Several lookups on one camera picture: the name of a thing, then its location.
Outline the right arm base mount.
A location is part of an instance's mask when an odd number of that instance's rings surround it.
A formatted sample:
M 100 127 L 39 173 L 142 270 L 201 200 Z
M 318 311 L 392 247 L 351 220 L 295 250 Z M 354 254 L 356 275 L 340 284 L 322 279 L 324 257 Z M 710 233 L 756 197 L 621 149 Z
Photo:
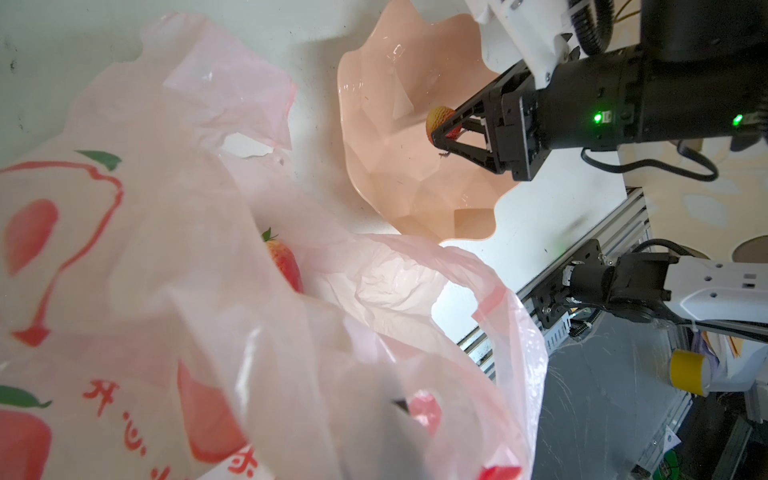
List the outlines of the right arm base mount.
M 534 282 L 528 294 L 532 302 L 532 317 L 541 324 L 544 332 L 552 329 L 566 312 L 576 305 L 571 300 L 568 267 L 578 265 L 599 266 L 603 264 L 601 246 L 597 239 L 589 239 L 570 253 L 566 253 L 543 274 L 543 278 Z

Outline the small red cherry fruit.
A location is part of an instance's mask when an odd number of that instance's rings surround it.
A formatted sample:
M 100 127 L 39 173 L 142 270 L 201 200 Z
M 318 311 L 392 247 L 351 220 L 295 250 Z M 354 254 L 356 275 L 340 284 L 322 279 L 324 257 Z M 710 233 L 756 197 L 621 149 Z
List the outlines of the small red cherry fruit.
M 426 129 L 427 139 L 429 140 L 432 146 L 434 146 L 434 140 L 433 140 L 434 132 L 439 127 L 443 126 L 455 113 L 456 111 L 454 109 L 446 106 L 434 107 L 429 111 L 426 118 L 425 129 Z M 463 133 L 464 133 L 463 127 L 461 125 L 458 125 L 447 134 L 447 138 L 450 140 L 456 141 L 460 138 L 460 136 Z

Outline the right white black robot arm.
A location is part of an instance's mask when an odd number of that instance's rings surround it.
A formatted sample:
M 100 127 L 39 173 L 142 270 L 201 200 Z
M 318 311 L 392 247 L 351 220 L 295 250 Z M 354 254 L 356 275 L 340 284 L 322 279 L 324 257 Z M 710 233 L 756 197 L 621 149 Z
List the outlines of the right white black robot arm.
M 763 1 L 645 1 L 640 39 L 611 50 L 610 1 L 557 6 L 571 32 L 550 33 L 524 1 L 472 1 L 496 19 L 521 60 L 447 116 L 431 143 L 497 175 L 530 181 L 548 155 L 576 148 L 600 171 L 656 168 L 699 182 L 719 176 L 696 139 L 736 150 L 767 137 L 767 5 Z M 543 323 L 589 308 L 638 323 L 664 320 L 765 342 L 767 269 L 693 257 L 651 239 L 613 264 L 573 256 L 535 291 Z

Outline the pink plastic bag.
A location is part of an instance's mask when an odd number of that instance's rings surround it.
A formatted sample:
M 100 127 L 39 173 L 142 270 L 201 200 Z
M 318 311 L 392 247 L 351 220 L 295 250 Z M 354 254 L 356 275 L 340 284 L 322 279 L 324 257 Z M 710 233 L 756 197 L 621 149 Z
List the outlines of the pink plastic bag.
M 295 84 L 225 29 L 141 39 L 1 171 L 2 477 L 529 478 L 548 354 L 515 293 L 306 196 Z

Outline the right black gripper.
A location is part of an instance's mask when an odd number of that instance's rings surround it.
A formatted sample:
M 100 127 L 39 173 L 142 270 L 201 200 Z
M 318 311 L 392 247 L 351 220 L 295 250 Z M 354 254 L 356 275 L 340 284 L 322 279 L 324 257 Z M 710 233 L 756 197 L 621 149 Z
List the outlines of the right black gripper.
M 767 5 L 763 1 L 644 1 L 636 44 L 610 49 L 611 1 L 487 1 L 521 60 L 433 134 L 434 146 L 495 175 L 534 178 L 550 152 L 598 152 L 670 141 L 714 181 L 691 148 L 727 137 L 735 151 L 767 138 Z M 484 135 L 481 148 L 447 138 Z

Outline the red strawberry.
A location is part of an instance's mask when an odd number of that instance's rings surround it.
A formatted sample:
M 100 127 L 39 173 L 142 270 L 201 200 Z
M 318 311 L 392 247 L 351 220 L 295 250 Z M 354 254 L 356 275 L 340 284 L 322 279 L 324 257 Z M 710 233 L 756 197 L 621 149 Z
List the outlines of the red strawberry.
M 262 233 L 262 240 L 272 258 L 273 263 L 282 273 L 285 280 L 291 285 L 294 291 L 304 292 L 301 272 L 293 252 L 283 244 L 272 229 L 268 228 Z

